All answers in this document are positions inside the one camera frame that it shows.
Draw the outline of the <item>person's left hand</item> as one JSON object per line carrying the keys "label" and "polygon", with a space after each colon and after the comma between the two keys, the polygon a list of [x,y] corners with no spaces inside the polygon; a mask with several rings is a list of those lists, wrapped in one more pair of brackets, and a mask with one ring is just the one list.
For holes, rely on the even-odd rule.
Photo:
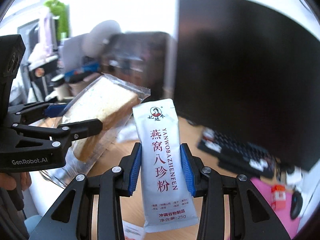
{"label": "person's left hand", "polygon": [[[31,176],[29,172],[22,172],[20,173],[20,184],[23,191],[28,189],[31,184]],[[6,173],[0,174],[0,187],[4,188],[5,190],[14,190],[17,186],[16,179]]]}

